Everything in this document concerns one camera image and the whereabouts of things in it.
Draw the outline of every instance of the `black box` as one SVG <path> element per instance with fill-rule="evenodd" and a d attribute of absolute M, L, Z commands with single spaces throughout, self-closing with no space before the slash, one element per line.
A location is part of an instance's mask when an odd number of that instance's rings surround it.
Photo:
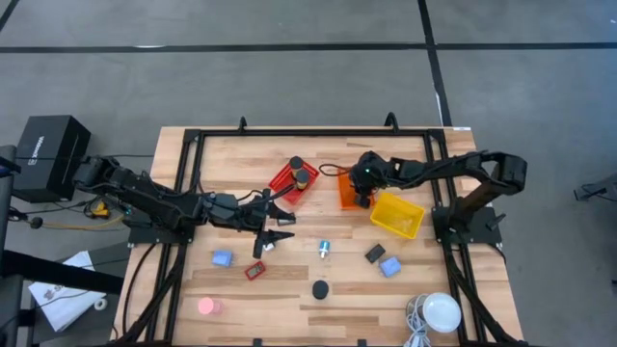
<path fill-rule="evenodd" d="M 72 116 L 32 116 L 21 134 L 13 195 L 28 202 L 71 200 L 90 131 Z"/>

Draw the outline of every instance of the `white paper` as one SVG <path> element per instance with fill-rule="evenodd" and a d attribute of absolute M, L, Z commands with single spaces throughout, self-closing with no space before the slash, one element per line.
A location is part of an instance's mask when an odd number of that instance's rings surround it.
<path fill-rule="evenodd" d="M 90 254 L 88 254 L 87 251 L 82 251 L 74 255 L 65 261 L 64 264 L 92 271 L 94 270 Z M 105 293 L 66 288 L 58 284 L 42 282 L 34 282 L 28 288 L 55 332 L 61 332 L 66 329 L 90 308 L 94 302 L 106 295 Z M 84 294 L 74 298 L 58 300 L 58 298 L 73 296 L 80 293 Z"/>

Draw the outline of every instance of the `white cable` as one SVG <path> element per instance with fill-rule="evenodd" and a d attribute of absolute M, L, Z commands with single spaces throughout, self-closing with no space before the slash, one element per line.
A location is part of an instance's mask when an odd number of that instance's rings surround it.
<path fill-rule="evenodd" d="M 412 331 L 412 335 L 409 336 L 403 347 L 431 347 L 431 341 L 427 336 L 428 325 L 417 312 L 417 303 L 427 296 L 426 294 L 418 295 L 414 301 L 414 311 L 407 316 L 407 326 Z"/>

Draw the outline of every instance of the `small bottle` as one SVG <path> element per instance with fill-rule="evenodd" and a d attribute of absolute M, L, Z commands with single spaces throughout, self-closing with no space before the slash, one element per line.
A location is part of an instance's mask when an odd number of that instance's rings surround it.
<path fill-rule="evenodd" d="M 308 171 L 301 169 L 296 173 L 296 188 L 298 190 L 305 190 L 309 185 L 310 174 Z"/>
<path fill-rule="evenodd" d="M 319 244 L 319 255 L 321 256 L 321 258 L 322 259 L 325 258 L 329 252 L 330 252 L 330 241 L 321 240 L 321 243 Z"/>
<path fill-rule="evenodd" d="M 296 174 L 298 173 L 298 171 L 302 169 L 303 165 L 304 165 L 304 160 L 302 160 L 302 158 L 297 155 L 289 159 L 289 168 L 291 169 L 291 174 L 293 175 L 294 178 L 296 177 Z"/>

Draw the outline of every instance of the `dark cylinder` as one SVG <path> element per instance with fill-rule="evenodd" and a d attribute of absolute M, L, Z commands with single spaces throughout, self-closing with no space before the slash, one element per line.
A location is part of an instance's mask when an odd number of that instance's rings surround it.
<path fill-rule="evenodd" d="M 289 159 L 289 168 L 291 168 L 291 174 L 295 177 L 300 169 L 302 169 L 302 165 L 304 164 L 304 160 L 302 160 L 299 156 L 294 156 Z"/>
<path fill-rule="evenodd" d="M 317 300 L 323 300 L 328 296 L 328 284 L 322 280 L 318 280 L 312 285 L 312 296 Z"/>
<path fill-rule="evenodd" d="M 301 169 L 296 173 L 296 188 L 305 190 L 309 185 L 310 174 L 308 171 Z"/>

